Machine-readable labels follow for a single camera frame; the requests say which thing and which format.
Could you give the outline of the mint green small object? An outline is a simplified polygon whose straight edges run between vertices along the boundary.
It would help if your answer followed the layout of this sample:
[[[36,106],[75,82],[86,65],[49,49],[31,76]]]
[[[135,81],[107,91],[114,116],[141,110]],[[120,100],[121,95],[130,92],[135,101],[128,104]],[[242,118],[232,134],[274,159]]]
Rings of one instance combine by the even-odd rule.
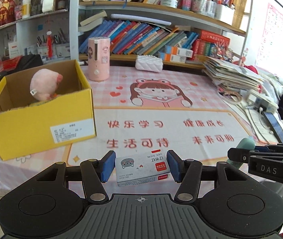
[[[248,149],[248,150],[254,150],[255,149],[255,141],[254,138],[249,136],[247,138],[243,138],[238,145],[236,146],[238,149]],[[243,164],[241,162],[232,161],[228,159],[227,161],[229,164],[234,166],[235,168],[239,169]]]

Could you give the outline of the small staples box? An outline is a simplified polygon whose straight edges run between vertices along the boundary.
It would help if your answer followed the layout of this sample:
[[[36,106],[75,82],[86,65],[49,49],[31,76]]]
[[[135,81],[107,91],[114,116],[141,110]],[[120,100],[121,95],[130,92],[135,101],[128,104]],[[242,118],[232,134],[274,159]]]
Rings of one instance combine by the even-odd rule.
[[[115,160],[116,181],[119,187],[164,180],[169,177],[170,167],[161,149],[134,154]]]

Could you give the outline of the large pink plush toy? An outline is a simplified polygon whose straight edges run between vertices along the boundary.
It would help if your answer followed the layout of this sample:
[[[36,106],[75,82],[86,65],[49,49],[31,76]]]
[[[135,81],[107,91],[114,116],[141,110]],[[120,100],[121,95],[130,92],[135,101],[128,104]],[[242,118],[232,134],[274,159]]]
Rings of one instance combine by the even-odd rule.
[[[30,83],[30,94],[37,101],[47,101],[55,98],[56,90],[63,80],[63,75],[58,72],[41,69],[37,71]]]

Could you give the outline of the yellow tape roll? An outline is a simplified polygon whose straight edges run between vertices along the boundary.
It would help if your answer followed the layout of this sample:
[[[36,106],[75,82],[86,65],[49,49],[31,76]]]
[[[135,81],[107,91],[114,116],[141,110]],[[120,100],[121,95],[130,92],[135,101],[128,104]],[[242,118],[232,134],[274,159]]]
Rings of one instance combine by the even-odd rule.
[[[49,102],[49,100],[47,100],[47,101],[37,101],[35,103],[29,104],[28,107],[40,106],[40,105],[43,105],[43,104],[48,103],[48,102]]]

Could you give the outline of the pink checkered tablecloth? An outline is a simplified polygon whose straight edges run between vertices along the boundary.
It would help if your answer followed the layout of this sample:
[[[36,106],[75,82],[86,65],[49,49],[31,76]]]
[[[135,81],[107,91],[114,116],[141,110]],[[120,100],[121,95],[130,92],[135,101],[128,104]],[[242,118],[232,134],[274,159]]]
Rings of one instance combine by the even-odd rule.
[[[131,85],[138,79],[168,80],[192,101],[191,107],[137,106]],[[181,72],[158,74],[114,66],[107,81],[92,82],[97,136],[49,151],[3,161],[0,159],[0,195],[14,189],[50,166],[64,161],[69,166],[113,150],[118,157],[174,150],[183,159],[206,165],[225,160],[227,151],[252,135],[258,144],[276,143],[263,116],[244,104],[222,100],[208,77]]]

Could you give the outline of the stack of magazines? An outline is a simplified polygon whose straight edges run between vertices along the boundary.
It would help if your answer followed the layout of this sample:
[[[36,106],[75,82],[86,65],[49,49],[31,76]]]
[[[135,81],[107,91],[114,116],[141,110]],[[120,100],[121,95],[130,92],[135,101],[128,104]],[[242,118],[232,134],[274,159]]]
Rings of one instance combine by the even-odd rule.
[[[203,65],[203,72],[217,87],[235,92],[261,92],[264,78],[250,69],[211,57],[208,57]]]

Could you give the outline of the yellow cardboard box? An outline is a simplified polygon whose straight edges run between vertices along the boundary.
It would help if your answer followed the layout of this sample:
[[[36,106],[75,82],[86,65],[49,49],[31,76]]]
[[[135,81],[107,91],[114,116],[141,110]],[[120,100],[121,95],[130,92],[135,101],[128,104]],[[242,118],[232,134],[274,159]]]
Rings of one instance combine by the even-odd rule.
[[[33,75],[63,75],[56,97],[40,106],[30,94]],[[16,72],[0,81],[0,158],[10,160],[95,137],[93,92],[78,61],[61,61]]]

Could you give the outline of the white quilted pouch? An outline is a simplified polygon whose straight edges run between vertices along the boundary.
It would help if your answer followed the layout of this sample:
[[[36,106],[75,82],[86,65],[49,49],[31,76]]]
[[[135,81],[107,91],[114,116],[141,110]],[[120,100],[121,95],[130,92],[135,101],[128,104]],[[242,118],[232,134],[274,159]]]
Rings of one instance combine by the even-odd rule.
[[[139,71],[159,73],[163,70],[163,60],[155,56],[137,55],[135,68]]]

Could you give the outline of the pink cylindrical dispenser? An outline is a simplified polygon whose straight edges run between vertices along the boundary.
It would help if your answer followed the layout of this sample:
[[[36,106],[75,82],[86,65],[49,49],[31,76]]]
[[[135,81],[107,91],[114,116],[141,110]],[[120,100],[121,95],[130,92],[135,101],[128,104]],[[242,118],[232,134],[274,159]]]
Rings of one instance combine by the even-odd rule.
[[[92,37],[88,39],[88,78],[92,81],[109,79],[110,38]]]

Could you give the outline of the row of lower shelf books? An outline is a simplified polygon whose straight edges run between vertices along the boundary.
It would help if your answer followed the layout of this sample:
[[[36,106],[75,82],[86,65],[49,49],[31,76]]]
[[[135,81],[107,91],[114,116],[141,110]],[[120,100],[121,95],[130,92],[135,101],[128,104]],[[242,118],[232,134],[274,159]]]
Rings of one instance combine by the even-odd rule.
[[[181,63],[201,61],[201,57],[233,60],[228,37],[190,26],[168,28],[148,22],[102,20],[91,26],[88,37],[79,45],[79,52],[91,55],[88,40],[96,37],[110,39],[113,55],[157,56],[171,62],[176,55],[181,57]]]

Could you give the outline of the black keyboard piano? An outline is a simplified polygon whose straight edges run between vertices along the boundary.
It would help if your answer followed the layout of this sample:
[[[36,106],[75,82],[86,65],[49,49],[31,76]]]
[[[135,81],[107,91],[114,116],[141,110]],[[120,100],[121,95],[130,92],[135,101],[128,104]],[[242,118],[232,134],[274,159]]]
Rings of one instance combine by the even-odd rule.
[[[40,55],[17,56],[6,61],[0,60],[0,81],[3,77],[43,65]]]

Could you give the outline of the white bookshelf unit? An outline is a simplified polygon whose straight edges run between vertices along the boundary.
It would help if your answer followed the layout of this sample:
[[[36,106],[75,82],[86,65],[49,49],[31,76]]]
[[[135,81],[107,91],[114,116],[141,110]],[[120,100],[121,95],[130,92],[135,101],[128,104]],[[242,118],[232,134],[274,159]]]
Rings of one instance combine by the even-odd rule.
[[[15,0],[15,21],[0,26],[0,60],[40,55],[71,57],[70,0]]]

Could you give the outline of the red fortune god decoration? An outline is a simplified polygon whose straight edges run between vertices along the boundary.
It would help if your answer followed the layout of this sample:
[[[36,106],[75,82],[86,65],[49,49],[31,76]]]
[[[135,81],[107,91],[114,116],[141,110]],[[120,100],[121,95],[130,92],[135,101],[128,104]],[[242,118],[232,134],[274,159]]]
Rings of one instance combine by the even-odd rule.
[[[15,0],[0,0],[0,26],[15,21]]]

